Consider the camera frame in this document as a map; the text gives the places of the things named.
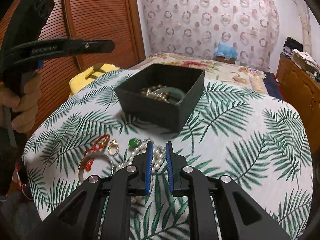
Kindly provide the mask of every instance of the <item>black box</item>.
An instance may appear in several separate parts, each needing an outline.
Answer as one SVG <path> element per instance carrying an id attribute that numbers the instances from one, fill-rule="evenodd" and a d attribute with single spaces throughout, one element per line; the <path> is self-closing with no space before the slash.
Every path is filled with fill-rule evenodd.
<path id="1" fill-rule="evenodd" d="M 174 105 L 140 94 L 143 88 L 159 84 L 179 88 L 186 96 Z M 201 98 L 203 87 L 204 70 L 152 64 L 116 87 L 115 92 L 125 113 L 180 132 Z"/>

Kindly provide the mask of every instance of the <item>red cord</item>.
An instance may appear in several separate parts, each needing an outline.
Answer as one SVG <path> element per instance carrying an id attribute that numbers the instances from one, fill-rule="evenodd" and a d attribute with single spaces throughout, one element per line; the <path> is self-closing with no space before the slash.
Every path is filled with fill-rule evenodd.
<path id="1" fill-rule="evenodd" d="M 102 143 L 100 143 L 99 146 L 96 147 L 98 142 L 101 141 L 101 139 L 103 139 L 103 138 L 104 138 L 104 140 L 102 141 Z M 85 150 L 83 157 L 85 157 L 87 155 L 87 152 L 95 152 L 95 151 L 101 150 L 106 144 L 108 144 L 109 140 L 110 140 L 109 134 L 104 134 L 104 135 L 100 136 L 97 140 L 95 140 L 92 148 Z M 86 171 L 91 171 L 92 164 L 93 164 L 93 159 L 91 159 L 87 162 L 84 169 Z"/>

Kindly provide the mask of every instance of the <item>silver screw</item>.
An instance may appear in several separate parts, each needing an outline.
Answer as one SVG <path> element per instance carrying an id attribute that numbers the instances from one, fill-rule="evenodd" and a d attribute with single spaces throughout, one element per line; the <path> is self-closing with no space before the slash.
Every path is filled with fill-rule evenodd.
<path id="1" fill-rule="evenodd" d="M 129 172 L 135 172 L 137 170 L 137 167 L 134 165 L 130 165 L 127 167 L 127 171 Z"/>
<path id="2" fill-rule="evenodd" d="M 227 175 L 223 175 L 223 176 L 221 177 L 221 180 L 222 180 L 222 182 L 224 182 L 224 183 L 229 183 L 229 182 L 231 181 L 231 178 L 230 178 L 229 176 L 227 176 Z"/>
<path id="3" fill-rule="evenodd" d="M 92 175 L 89 177 L 89 182 L 90 183 L 96 183 L 99 180 L 99 177 L 97 175 Z"/>
<path id="4" fill-rule="evenodd" d="M 183 167 L 183 171 L 186 172 L 186 173 L 190 173 L 190 172 L 193 171 L 193 168 L 190 167 L 190 166 L 185 166 L 185 167 Z"/>

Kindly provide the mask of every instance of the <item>table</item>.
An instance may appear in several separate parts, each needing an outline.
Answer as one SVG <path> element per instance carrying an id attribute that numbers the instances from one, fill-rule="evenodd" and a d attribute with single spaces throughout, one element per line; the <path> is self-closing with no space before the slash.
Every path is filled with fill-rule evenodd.
<path id="1" fill-rule="evenodd" d="M 231 176 L 288 232 L 301 235 L 312 199 L 312 163 L 301 119 L 288 103 L 235 85 L 205 79 L 204 94 L 180 134 L 126 115 L 114 88 L 138 70 L 112 71 L 59 107 L 31 136 L 23 160 L 41 219 L 79 184 L 87 148 L 109 133 L 120 145 L 115 165 L 128 159 L 131 138 L 172 141 L 173 149 L 205 175 Z M 146 199 L 132 203 L 132 239 L 188 239 L 186 197 L 169 194 L 164 164 Z M 85 177 L 110 174 L 95 160 Z"/>

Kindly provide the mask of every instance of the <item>yellow cloth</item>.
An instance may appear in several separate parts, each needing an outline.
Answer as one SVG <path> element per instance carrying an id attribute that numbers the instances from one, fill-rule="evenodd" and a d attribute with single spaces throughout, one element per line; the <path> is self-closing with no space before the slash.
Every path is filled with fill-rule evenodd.
<path id="1" fill-rule="evenodd" d="M 69 82 L 69 86 L 71 89 L 70 96 L 73 96 L 74 94 L 78 93 L 82 88 L 84 88 L 86 85 L 90 84 L 92 81 L 94 81 L 94 78 L 88 78 L 90 75 L 94 75 L 96 77 L 100 77 L 104 75 L 102 72 L 95 71 L 93 67 L 90 67 L 83 71 L 82 73 L 76 75 L 74 78 L 72 78 Z M 117 70 L 119 69 L 118 67 L 112 65 L 112 64 L 104 64 L 100 68 L 103 70 L 105 73 L 110 72 L 112 70 Z"/>

